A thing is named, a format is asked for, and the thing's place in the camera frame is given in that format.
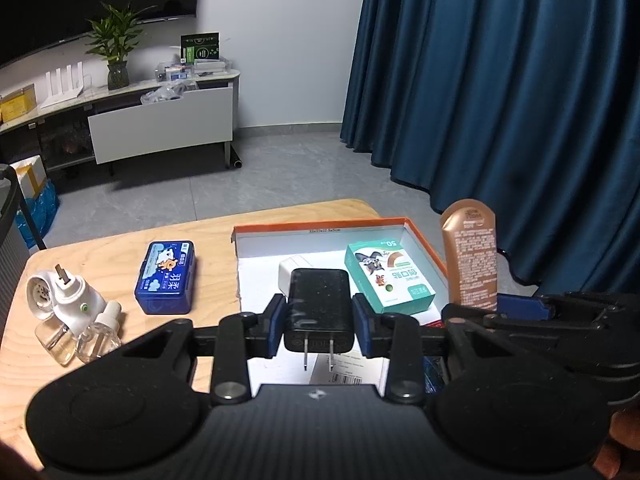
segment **blue plastic bag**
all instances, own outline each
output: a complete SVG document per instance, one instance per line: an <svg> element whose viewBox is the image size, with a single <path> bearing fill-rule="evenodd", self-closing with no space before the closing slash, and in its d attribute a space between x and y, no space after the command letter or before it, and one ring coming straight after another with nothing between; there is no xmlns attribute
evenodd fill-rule
<svg viewBox="0 0 640 480"><path fill-rule="evenodd" d="M56 194L56 188L53 187L53 183L47 180L40 194L37 198L26 198L29 212L33 218L34 224L40 233L40 236L44 236L49 232L53 219L56 217L58 211L58 195ZM15 215L15 223L20 229L20 234L24 238L28 248L33 247L36 244L36 240L31 235L31 230L24 219L24 215L20 210Z"/></svg>

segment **tv stand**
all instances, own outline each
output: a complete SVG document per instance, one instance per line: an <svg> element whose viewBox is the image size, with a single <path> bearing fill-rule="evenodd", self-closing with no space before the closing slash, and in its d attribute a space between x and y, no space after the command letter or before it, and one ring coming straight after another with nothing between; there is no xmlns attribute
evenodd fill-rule
<svg viewBox="0 0 640 480"><path fill-rule="evenodd" d="M140 97L160 85L155 80L133 83L109 91L106 87L86 89L77 98L36 108L0 125L0 161L13 162L40 153L47 171L68 168L89 160L98 164L131 156L173 150L201 144L223 143L225 166L230 167L231 141L238 121L240 73L196 78L199 90L185 92L181 99L141 104ZM85 121L90 131L89 149L67 156L52 156L46 147L52 128ZM16 154L4 149L10 132L15 139L37 138L36 148ZM65 134L54 134L63 137Z"/></svg>

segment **cabinet leg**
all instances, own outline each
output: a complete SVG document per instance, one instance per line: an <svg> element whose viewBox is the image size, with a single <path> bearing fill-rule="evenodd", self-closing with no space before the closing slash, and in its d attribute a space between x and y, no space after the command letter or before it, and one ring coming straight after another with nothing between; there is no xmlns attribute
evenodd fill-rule
<svg viewBox="0 0 640 480"><path fill-rule="evenodd" d="M225 168L231 167L231 141L225 141Z"/></svg>

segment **barcode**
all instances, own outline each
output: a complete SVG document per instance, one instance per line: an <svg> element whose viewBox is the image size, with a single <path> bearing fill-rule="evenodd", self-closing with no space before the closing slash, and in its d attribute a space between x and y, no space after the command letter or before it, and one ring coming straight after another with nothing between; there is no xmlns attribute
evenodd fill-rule
<svg viewBox="0 0 640 480"><path fill-rule="evenodd" d="M362 378L353 375L332 374L329 382L333 384L362 384Z"/></svg>

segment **blue curtain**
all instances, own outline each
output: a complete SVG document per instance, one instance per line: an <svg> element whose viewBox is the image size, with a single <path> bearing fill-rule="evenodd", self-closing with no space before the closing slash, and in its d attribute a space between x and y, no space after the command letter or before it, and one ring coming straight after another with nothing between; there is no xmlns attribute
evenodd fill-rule
<svg viewBox="0 0 640 480"><path fill-rule="evenodd" d="M341 138L540 292L640 292L640 0L364 0Z"/></svg>

